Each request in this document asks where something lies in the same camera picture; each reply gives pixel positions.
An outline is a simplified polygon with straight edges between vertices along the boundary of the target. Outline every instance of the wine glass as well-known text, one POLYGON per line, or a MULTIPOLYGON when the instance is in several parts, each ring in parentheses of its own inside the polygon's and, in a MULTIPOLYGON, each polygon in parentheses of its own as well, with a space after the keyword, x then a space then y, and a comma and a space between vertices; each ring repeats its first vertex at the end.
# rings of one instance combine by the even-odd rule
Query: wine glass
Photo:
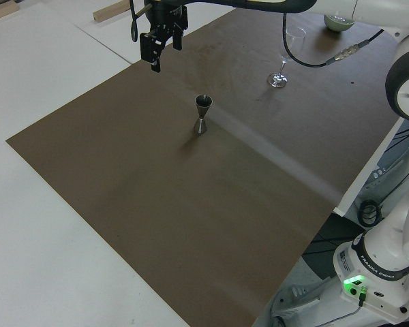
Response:
MULTIPOLYGON (((298 55, 303 49, 305 43, 306 32, 297 26, 287 26, 286 27, 286 43, 289 50, 293 55, 298 55)), ((291 61, 291 57, 285 50, 284 41, 281 40, 279 43, 279 55, 282 60, 282 65, 278 73, 271 74, 268 76, 268 83, 273 87, 285 87, 288 78, 282 74, 285 64, 291 61)))

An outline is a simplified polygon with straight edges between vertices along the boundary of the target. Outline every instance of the wooden stick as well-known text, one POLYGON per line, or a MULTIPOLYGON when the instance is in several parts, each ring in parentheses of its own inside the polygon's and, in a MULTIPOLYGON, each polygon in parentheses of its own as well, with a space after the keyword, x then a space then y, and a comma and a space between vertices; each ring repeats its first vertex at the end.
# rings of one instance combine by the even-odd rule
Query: wooden stick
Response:
POLYGON ((12 12, 16 12, 18 9, 20 9, 20 6, 14 1, 2 3, 0 4, 0 18, 11 14, 12 12))
POLYGON ((129 0, 122 0, 120 2, 109 5, 93 13, 96 22, 102 22, 106 19, 112 18, 130 9, 129 0))

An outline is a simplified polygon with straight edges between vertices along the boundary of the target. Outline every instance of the metal jigger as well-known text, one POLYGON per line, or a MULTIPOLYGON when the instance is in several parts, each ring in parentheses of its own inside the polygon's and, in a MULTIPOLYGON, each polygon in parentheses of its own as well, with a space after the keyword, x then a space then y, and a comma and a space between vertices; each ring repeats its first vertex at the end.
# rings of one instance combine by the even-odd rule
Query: metal jigger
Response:
POLYGON ((194 131, 198 135, 202 135, 203 133, 206 132, 207 127, 206 127, 206 121, 205 121, 205 114, 209 107, 212 104, 212 98, 209 97, 208 95, 199 95, 196 97, 196 106, 198 110, 198 119, 196 121, 196 124, 194 125, 194 131))

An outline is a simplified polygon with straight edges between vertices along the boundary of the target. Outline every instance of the bowl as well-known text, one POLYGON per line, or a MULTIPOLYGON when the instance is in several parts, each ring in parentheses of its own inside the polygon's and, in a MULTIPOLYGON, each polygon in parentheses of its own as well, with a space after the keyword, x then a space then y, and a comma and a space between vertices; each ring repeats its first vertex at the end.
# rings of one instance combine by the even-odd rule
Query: bowl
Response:
POLYGON ((351 26, 353 26, 354 21, 339 16, 324 15, 324 23, 331 31, 344 32, 351 28, 351 26))

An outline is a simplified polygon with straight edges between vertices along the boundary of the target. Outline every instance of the brown table surface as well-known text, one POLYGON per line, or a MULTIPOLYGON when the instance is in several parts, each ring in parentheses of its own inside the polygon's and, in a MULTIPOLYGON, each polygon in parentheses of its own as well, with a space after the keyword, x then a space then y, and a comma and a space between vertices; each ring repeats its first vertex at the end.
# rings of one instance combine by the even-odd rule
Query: brown table surface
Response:
MULTIPOLYGON (((306 61, 376 31, 289 19, 307 30, 306 61)), ((280 15, 235 10, 185 37, 181 52, 167 48, 161 74, 138 62, 8 140, 193 327, 253 323, 397 119, 383 91, 391 38, 324 69, 289 63, 277 90, 266 79, 280 29, 280 15), (201 137, 199 93, 214 101, 201 137), (228 117, 237 137, 220 126, 228 117)))

